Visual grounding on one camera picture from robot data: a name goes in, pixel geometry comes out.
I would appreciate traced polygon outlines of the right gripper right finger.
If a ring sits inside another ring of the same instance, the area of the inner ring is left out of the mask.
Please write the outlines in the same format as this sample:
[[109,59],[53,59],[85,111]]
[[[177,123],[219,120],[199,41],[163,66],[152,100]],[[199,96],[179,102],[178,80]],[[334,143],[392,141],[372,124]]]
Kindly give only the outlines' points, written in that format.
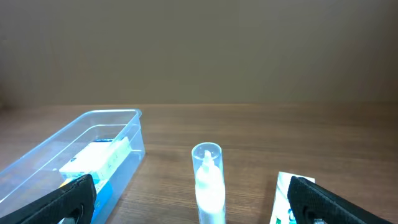
[[391,224],[303,177],[291,178],[287,198],[297,224]]

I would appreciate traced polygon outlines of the Hansaplast plaster box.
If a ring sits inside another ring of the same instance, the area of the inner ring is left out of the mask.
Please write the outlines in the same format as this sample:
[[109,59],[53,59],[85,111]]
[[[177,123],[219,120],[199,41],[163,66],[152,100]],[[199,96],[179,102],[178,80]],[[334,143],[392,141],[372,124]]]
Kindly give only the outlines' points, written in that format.
[[64,179],[91,174],[93,179],[109,179],[132,151],[127,137],[116,142],[91,142],[59,172]]

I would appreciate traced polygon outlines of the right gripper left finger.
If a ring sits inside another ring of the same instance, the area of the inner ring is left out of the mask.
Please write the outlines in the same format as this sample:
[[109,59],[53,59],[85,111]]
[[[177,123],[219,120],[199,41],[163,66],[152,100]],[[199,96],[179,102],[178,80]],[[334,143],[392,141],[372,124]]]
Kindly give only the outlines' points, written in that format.
[[96,189],[92,175],[85,174],[36,201],[1,218],[4,224],[90,223]]

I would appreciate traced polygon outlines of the blue yellow VapoDrops box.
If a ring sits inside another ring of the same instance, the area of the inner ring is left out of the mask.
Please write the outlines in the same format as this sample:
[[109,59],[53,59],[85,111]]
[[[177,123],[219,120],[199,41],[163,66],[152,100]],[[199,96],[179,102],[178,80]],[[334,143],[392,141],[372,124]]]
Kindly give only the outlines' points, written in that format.
[[91,223],[93,223],[96,220],[97,216],[100,214],[103,207],[108,202],[113,193],[112,186],[109,183],[108,179],[103,179],[103,180],[94,179],[93,182],[96,189],[96,200],[94,203],[94,212],[91,219]]

